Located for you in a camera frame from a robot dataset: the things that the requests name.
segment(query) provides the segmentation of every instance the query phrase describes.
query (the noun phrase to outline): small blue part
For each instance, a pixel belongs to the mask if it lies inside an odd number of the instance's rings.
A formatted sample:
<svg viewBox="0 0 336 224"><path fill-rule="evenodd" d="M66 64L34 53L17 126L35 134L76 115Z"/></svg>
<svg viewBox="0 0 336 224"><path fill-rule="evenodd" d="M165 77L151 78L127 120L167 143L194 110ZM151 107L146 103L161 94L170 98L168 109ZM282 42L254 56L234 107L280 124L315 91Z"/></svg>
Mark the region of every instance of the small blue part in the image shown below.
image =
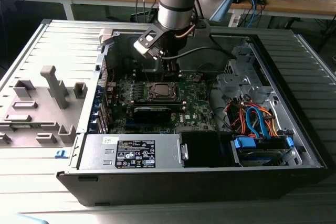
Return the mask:
<svg viewBox="0 0 336 224"><path fill-rule="evenodd" d="M293 139L291 137L287 137L286 140L287 140L287 143L288 143L289 147L292 148L294 146Z"/></svg>
<svg viewBox="0 0 336 224"><path fill-rule="evenodd" d="M255 148L257 147L253 137L237 137L234 140L236 148Z"/></svg>
<svg viewBox="0 0 336 224"><path fill-rule="evenodd" d="M68 151L65 150L58 150L55 155L55 158L68 158L68 157L69 153Z"/></svg>

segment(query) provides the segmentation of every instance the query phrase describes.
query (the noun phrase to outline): sticker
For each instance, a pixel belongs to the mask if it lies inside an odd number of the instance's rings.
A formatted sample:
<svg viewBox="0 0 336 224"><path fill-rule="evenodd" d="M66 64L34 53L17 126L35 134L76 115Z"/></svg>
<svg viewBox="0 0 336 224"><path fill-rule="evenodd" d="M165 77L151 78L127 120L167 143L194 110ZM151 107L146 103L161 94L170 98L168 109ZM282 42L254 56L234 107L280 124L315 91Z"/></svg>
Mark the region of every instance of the sticker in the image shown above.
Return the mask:
<svg viewBox="0 0 336 224"><path fill-rule="evenodd" d="M118 136L104 136L103 144L116 144L119 140Z"/></svg>
<svg viewBox="0 0 336 224"><path fill-rule="evenodd" d="M155 140L118 141L115 166L155 168Z"/></svg>
<svg viewBox="0 0 336 224"><path fill-rule="evenodd" d="M30 128L30 125L13 125L12 128Z"/></svg>

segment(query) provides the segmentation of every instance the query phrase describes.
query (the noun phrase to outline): side panel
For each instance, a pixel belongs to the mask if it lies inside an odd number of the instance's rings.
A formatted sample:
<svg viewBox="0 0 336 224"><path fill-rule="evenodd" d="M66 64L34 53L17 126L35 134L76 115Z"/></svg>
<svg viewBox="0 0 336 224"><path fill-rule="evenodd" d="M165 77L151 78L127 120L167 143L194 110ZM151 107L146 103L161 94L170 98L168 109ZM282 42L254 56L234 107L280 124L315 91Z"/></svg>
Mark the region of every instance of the side panel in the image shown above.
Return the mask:
<svg viewBox="0 0 336 224"><path fill-rule="evenodd" d="M321 169L57 174L62 184L85 206L276 199L327 176Z"/></svg>

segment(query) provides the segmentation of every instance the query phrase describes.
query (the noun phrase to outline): connector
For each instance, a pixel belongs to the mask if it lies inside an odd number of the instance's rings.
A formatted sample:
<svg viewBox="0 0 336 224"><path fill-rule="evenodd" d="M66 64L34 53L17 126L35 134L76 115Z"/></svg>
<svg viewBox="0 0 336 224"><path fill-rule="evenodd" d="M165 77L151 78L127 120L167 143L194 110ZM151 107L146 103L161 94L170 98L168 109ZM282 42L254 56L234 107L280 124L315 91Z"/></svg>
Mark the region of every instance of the connector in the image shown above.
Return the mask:
<svg viewBox="0 0 336 224"><path fill-rule="evenodd" d="M255 148L256 142L252 137L237 137L235 140L236 148Z"/></svg>

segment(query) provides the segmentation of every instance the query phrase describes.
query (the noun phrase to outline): electronic device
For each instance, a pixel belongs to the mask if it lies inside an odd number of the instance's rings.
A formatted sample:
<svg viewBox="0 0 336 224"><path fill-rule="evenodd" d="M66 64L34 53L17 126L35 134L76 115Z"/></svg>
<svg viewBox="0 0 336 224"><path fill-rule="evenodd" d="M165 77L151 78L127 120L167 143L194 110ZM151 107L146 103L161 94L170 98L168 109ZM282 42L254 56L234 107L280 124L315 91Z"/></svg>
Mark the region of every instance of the electronic device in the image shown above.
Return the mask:
<svg viewBox="0 0 336 224"><path fill-rule="evenodd" d="M101 49L70 165L57 173L81 204L270 199L332 173L313 121L255 30L214 29L236 58L200 51L165 81L160 60L125 50L148 27L115 26ZM190 36L187 48L202 42Z"/></svg>

